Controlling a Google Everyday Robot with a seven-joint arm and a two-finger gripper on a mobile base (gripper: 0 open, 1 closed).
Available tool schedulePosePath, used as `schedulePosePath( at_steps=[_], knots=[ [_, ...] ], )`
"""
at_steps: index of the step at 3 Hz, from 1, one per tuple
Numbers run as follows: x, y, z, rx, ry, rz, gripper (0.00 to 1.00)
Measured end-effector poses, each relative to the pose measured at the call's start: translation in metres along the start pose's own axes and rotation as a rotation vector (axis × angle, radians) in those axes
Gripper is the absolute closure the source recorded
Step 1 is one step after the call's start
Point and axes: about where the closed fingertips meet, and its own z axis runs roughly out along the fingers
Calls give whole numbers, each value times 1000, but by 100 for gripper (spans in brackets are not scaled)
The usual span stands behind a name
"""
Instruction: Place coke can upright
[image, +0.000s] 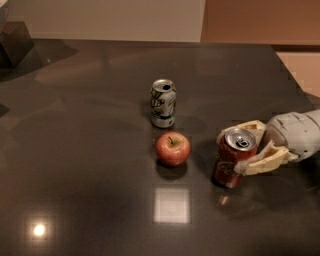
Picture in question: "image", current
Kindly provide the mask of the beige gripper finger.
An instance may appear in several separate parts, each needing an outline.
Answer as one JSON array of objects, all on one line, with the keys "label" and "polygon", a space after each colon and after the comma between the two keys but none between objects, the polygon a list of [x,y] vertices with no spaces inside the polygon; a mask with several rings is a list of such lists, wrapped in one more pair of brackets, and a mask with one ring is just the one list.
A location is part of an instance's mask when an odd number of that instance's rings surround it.
[{"label": "beige gripper finger", "polygon": [[239,161],[233,171],[242,176],[266,173],[297,158],[298,155],[291,153],[287,147],[275,146],[274,141],[271,140],[258,154]]},{"label": "beige gripper finger", "polygon": [[220,140],[228,131],[236,128],[249,131],[255,137],[257,144],[261,142],[263,135],[266,131],[266,125],[263,122],[259,120],[248,121],[248,122],[244,122],[241,124],[237,124],[235,126],[230,126],[228,128],[222,129],[219,135],[217,136],[216,143],[219,143]]}]

